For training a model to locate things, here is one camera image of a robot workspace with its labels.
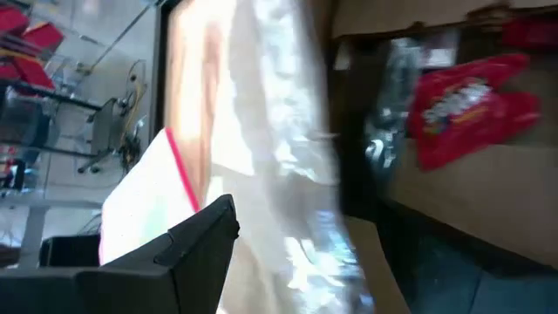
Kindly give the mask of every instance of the black object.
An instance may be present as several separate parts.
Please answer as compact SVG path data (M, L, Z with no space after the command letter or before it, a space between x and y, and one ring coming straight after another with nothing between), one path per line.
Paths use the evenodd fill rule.
M0 268L17 264L20 255L20 248L13 248L0 243Z
M221 196L103 267L0 273L0 313L215 314L238 231L233 198Z
M40 107L36 109L39 111L39 117L37 121L37 128L35 130L35 138L30 143L32 147L44 147L47 140L49 139L49 127L51 123L51 118L46 114L43 114ZM38 159L40 152L34 149L26 149L23 153L23 159L30 165L35 164Z
M43 87L40 87L40 86L30 85L30 84L27 84L27 83L25 83L23 81L20 81L20 80L0 78L0 85L1 86L12 86L19 91L36 94L36 95L41 96L41 97L49 97L49 98L57 100L57 101L70 103L70 104L73 104L75 106L79 106L79 107L82 107L84 109L87 109L87 110L93 110L95 112L98 112L103 108L102 106L97 106L97 105L91 104L91 103L89 103L85 100L77 99L77 98L74 98L74 97L68 97L68 96L66 96L66 95L64 95L60 92L56 92L56 91L53 91L53 90L50 90L50 89L47 89L47 88L43 88Z
M181 0L156 0L155 43L153 45L153 82L149 112L149 140L163 128L165 113L165 86L167 86L167 47L170 15Z
M3 178L0 178L0 189L14 189L16 191L21 191L24 188L25 162L23 160L15 159L13 160L11 167L16 168L16 173L13 174L10 170Z
M418 43L409 38L394 39L389 45L390 53L378 98L372 103L365 122L367 142L364 154L370 162L371 174L378 183L376 192L380 196L383 196L391 178L405 137L405 124L419 80L422 58Z
M44 240L41 267L98 267L100 235L53 236Z
M3 109L6 106L6 86L0 86L0 118L2 118Z
M120 147L120 165L128 173L138 163L141 157L141 144L137 136L127 134L124 144Z

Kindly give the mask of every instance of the red snack bag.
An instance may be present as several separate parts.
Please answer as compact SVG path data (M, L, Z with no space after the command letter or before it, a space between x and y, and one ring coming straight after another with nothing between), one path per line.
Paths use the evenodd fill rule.
M535 96L493 90L527 64L526 56L509 54L423 76L409 115L421 167L441 167L533 125Z

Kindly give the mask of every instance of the cable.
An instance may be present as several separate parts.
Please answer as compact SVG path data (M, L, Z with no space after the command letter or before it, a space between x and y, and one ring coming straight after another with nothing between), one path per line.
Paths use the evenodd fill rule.
M96 225L92 225L95 220L99 219L102 216L102 213L96 214L94 215L79 231L78 231L78 235L89 235L92 232L93 228L97 228Z
M49 162L46 168L46 176L44 177L43 184L43 200L46 200L46 189L48 188L49 177L51 176L52 154L49 154Z
M130 115L128 116L128 119L126 121L126 124L124 126L124 131L122 132L122 136L120 137L120 145L124 144L124 138L126 137L126 132L128 131L128 129L130 128L130 125L132 124L132 120L136 115L136 112L138 111L138 107L141 101L141 98L143 97L143 94L145 92L145 88L144 88L144 83L139 83L137 81L137 79L132 78L132 72L133 72L133 68L138 65L139 63L143 63L143 80L145 80L145 60L136 60L136 62L133 63L133 65L130 67L130 71L128 71L128 78L126 79L130 79L133 81L134 86L135 86L135 92L136 92L136 99L133 102L133 108L132 111L130 112Z

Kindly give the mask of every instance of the clear plastic bag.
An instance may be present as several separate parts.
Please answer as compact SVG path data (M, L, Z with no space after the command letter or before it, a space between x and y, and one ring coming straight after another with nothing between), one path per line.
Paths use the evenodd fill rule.
M389 179L399 144L405 137L405 123L420 75L421 58L421 49L413 40L391 41L382 89L376 109L371 112L366 125L368 144L365 154L380 193Z
M420 43L423 69L442 69L455 65L459 45L457 29L428 34L421 38Z
M325 73L304 5L236 7L223 87L234 97L216 107L206 197L230 193L241 224L223 291L227 313L374 312L340 220ZM248 298L250 306L238 301Z

